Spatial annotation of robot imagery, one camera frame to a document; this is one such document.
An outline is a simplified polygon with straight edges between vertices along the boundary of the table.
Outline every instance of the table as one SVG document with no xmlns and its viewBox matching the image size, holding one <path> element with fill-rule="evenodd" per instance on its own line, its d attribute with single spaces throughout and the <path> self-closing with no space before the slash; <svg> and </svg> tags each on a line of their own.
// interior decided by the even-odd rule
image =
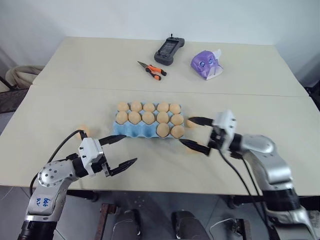
<svg viewBox="0 0 320 240">
<path fill-rule="evenodd" d="M 154 53 L 164 41 L 67 37 L 33 82 L 40 86 L 177 93 L 246 94 L 307 97 L 274 46 L 185 42 L 173 64 L 163 66 Z M 222 50 L 222 75 L 203 80 L 191 67 L 203 50 Z M 137 61 L 163 67 L 154 81 Z"/>
<path fill-rule="evenodd" d="M 112 134 L 118 101 L 177 102 L 186 116 L 213 117 L 231 109 L 237 133 L 263 134 L 274 140 L 292 169 L 301 196 L 319 195 L 320 114 L 309 97 L 93 89 L 32 85 L 0 136 L 0 185 L 28 186 L 60 142 L 85 124 L 96 138 Z M 186 129 L 185 136 L 206 143 L 209 127 Z M 77 152 L 70 140 L 56 159 Z M 216 151 L 190 153 L 176 139 L 125 138 L 103 147 L 111 167 L 138 157 L 127 171 L 105 178 L 86 176 L 71 189 L 131 190 L 246 195 L 235 173 Z M 249 178 L 241 161 L 229 158 Z"/>
</svg>

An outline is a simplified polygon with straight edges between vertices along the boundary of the floor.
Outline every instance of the floor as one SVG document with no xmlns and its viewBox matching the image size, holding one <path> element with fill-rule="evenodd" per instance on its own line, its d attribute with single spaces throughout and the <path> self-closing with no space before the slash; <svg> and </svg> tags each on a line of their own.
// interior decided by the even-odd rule
<svg viewBox="0 0 320 240">
<path fill-rule="evenodd" d="M 0 114 L 0 135 L 12 113 Z M 0 239 L 17 239 L 21 231 L 29 194 L 26 187 L 0 186 Z M 174 239 L 171 213 L 177 210 L 192 212 L 209 233 L 210 227 L 227 218 L 243 218 L 250 222 L 252 239 L 267 240 L 267 231 L 251 204 L 229 209 L 226 196 L 189 193 L 104 191 L 97 202 L 67 196 L 54 240 L 91 240 L 94 238 L 102 203 L 114 203 L 120 211 L 137 209 L 141 216 L 143 240 Z M 111 238 L 117 215 L 110 215 L 104 240 Z M 211 229 L 214 239 L 240 240 L 229 231 L 230 222 Z"/>
</svg>

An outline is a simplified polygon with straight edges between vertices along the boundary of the egg carton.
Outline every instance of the egg carton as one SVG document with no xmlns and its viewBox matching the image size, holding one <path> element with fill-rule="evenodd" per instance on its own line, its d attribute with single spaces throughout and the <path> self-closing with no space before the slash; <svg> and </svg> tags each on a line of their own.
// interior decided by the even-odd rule
<svg viewBox="0 0 320 240">
<path fill-rule="evenodd" d="M 171 129 L 175 126 L 172 122 L 170 122 L 171 117 L 174 115 L 171 111 L 167 111 L 166 113 L 169 116 L 169 122 L 167 123 L 169 126 L 169 134 L 165 137 L 160 137 L 157 134 L 157 127 L 160 124 L 159 122 L 157 122 L 157 115 L 159 113 L 159 111 L 157 111 L 157 107 L 158 107 L 159 103 L 153 103 L 153 105 L 155 106 L 155 110 L 152 112 L 154 114 L 154 118 L 155 118 L 155 122 L 148 125 L 146 124 L 142 119 L 140 122 L 138 122 L 138 124 L 133 124 L 131 123 L 129 120 L 126 121 L 124 124 L 119 124 L 116 121 L 113 122 L 113 134 L 114 135 L 126 135 L 127 137 L 131 137 L 131 138 L 138 138 L 138 137 L 143 137 L 143 138 L 161 138 L 161 139 L 166 139 L 166 138 L 174 138 L 174 136 L 172 136 L 170 134 Z M 126 111 L 127 114 L 131 113 L 132 111 L 129 109 L 128 111 Z M 142 116 L 144 114 L 144 110 L 142 109 L 141 111 L 139 111 L 139 114 Z"/>
</svg>

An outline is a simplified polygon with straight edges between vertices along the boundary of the handheld device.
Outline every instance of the handheld device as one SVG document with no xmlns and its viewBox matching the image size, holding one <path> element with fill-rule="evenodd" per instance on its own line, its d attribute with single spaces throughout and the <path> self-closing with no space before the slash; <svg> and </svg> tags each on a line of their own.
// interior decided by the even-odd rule
<svg viewBox="0 0 320 240">
<path fill-rule="evenodd" d="M 160 64 L 169 66 L 174 62 L 176 51 L 185 45 L 185 40 L 180 37 L 168 37 L 164 44 L 154 54 L 154 60 Z"/>
</svg>

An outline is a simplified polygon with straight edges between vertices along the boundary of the wire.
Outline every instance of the wire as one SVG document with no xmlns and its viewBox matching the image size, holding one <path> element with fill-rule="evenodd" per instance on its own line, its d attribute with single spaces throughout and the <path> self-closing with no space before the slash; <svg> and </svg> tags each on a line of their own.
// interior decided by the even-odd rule
<svg viewBox="0 0 320 240">
<path fill-rule="evenodd" d="M 227 218 L 227 219 L 224 219 L 224 220 L 221 220 L 221 221 L 216 222 L 215 224 L 213 224 L 213 225 L 209 228 L 209 233 L 210 233 L 212 239 L 214 239 L 214 236 L 213 236 L 213 234 L 212 234 L 212 232 L 211 232 L 211 229 L 212 229 L 213 227 L 217 226 L 218 224 L 222 224 L 222 223 L 224 223 L 224 222 L 226 222 L 226 221 L 230 221 L 230 220 L 234 220 L 234 221 L 236 222 L 236 220 L 235 220 L 234 218 Z"/>
<path fill-rule="evenodd" d="M 245 168 L 246 168 L 246 170 L 247 170 L 247 172 L 248 172 L 248 174 L 249 174 L 249 176 L 250 176 L 250 179 L 251 179 L 251 182 L 252 182 L 252 184 L 253 184 L 253 186 L 254 186 L 254 189 L 255 189 L 255 191 L 256 191 L 256 194 L 257 194 L 259 197 L 261 197 L 261 195 L 260 195 L 260 193 L 259 193 L 259 191 L 258 191 L 257 185 L 256 185 L 256 183 L 255 183 L 255 181 L 254 181 L 254 178 L 252 177 L 252 174 L 251 174 L 251 171 L 250 171 L 250 169 L 249 169 L 249 166 L 248 166 L 247 162 L 244 160 L 243 157 L 241 157 L 241 159 L 242 159 L 243 164 L 245 165 Z M 260 202 L 260 206 L 261 206 L 261 209 L 262 209 L 262 212 L 263 212 L 264 221 L 268 222 L 267 212 L 266 212 L 265 206 L 264 206 L 264 204 L 263 204 L 262 201 Z"/>
<path fill-rule="evenodd" d="M 257 213 L 259 214 L 261 220 L 263 221 L 264 225 L 266 226 L 267 230 L 269 230 L 269 226 L 268 226 L 268 223 L 264 220 L 263 216 L 261 215 L 259 209 L 258 209 L 258 206 L 256 204 L 256 201 L 254 199 L 254 197 L 251 195 L 251 192 L 245 182 L 245 180 L 242 178 L 242 176 L 240 175 L 240 173 L 238 172 L 238 170 L 235 168 L 235 166 L 232 165 L 231 162 L 228 161 L 228 159 L 226 159 L 226 157 L 223 155 L 223 153 L 221 152 L 220 148 L 217 147 L 217 150 L 219 151 L 219 154 L 220 156 L 223 158 L 223 160 L 233 169 L 233 171 L 238 175 L 239 179 L 241 180 L 241 182 L 243 183 L 247 193 L 249 194 L 249 196 L 251 197 L 251 201 L 252 201 L 252 204 L 255 208 L 255 210 L 257 211 Z"/>
<path fill-rule="evenodd" d="M 60 145 L 56 148 L 56 150 L 53 152 L 53 154 L 52 154 L 51 157 L 49 158 L 47 164 L 52 162 L 52 160 L 54 159 L 54 157 L 56 156 L 56 154 L 59 152 L 59 150 L 62 148 L 62 146 L 63 146 L 70 138 L 72 138 L 72 137 L 73 137 L 74 135 L 76 135 L 77 133 L 80 133 L 81 131 L 83 131 L 83 130 L 78 129 L 78 130 L 74 131 L 73 133 L 71 133 L 69 136 L 67 136 L 67 137 L 60 143 Z M 32 178 L 31 183 L 30 183 L 30 186 L 29 186 L 30 198 L 31 198 L 31 196 L 32 196 L 32 194 L 33 194 L 33 187 L 34 187 L 34 183 L 35 183 L 35 180 L 36 180 L 37 176 L 38 176 L 38 174 L 36 174 L 36 175 Z"/>
</svg>

